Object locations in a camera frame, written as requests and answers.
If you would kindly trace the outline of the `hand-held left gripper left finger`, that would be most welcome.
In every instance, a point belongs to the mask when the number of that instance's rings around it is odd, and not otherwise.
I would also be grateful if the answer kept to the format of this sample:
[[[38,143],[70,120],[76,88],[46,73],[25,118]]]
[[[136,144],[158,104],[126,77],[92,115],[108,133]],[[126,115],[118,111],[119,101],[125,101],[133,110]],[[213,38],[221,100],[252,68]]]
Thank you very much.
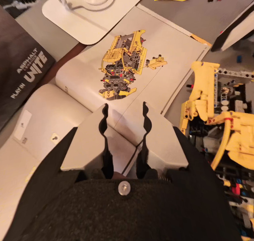
[[[113,175],[113,156],[105,136],[107,130],[108,104],[103,104],[79,124],[60,169],[102,170]]]

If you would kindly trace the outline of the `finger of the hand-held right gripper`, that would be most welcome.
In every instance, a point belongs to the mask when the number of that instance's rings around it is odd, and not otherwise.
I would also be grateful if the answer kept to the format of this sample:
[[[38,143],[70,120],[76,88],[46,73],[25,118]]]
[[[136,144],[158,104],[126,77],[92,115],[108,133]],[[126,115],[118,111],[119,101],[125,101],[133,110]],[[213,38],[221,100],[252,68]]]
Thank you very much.
[[[216,38],[211,52],[222,52],[254,30],[254,3],[240,13]]]

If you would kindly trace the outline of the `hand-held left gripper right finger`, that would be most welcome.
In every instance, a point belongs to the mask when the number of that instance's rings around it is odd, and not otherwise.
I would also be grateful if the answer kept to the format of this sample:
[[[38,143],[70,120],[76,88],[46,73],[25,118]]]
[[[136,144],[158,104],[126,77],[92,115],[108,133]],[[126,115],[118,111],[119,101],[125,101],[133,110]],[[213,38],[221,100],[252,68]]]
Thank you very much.
[[[188,161],[171,122],[146,102],[142,114],[145,134],[137,156],[137,174],[145,175],[149,169],[163,174],[168,169],[187,167]]]

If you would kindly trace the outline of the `yellow brick car model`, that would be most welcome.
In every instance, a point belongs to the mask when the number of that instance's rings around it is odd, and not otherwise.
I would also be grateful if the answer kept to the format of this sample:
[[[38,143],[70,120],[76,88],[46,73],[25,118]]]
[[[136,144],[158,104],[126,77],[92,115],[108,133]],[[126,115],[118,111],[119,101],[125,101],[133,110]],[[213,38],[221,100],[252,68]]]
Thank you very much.
[[[243,240],[253,240],[254,116],[246,86],[253,72],[229,71],[219,64],[192,64],[194,83],[181,106],[180,131],[221,181]]]

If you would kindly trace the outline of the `open instruction booklet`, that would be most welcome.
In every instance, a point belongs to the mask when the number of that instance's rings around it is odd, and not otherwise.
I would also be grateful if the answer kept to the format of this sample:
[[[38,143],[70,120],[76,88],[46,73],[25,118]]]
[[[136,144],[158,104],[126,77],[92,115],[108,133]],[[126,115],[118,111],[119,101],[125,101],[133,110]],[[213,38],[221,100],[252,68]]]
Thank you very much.
[[[49,170],[102,167],[99,132],[108,105],[107,130],[114,170],[127,175],[145,134],[143,102],[152,130],[148,164],[163,172],[187,166],[183,150],[164,117],[177,93],[209,47],[167,19],[134,7],[96,45],[72,58],[55,84],[37,89],[1,147],[1,240],[17,240],[50,192]]]

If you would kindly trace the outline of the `black car set box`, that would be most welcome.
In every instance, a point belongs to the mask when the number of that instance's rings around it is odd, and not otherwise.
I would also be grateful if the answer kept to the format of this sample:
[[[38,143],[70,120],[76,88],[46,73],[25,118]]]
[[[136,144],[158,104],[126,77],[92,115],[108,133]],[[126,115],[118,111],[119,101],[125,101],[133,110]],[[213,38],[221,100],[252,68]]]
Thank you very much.
[[[1,7],[0,129],[42,80],[55,59]]]

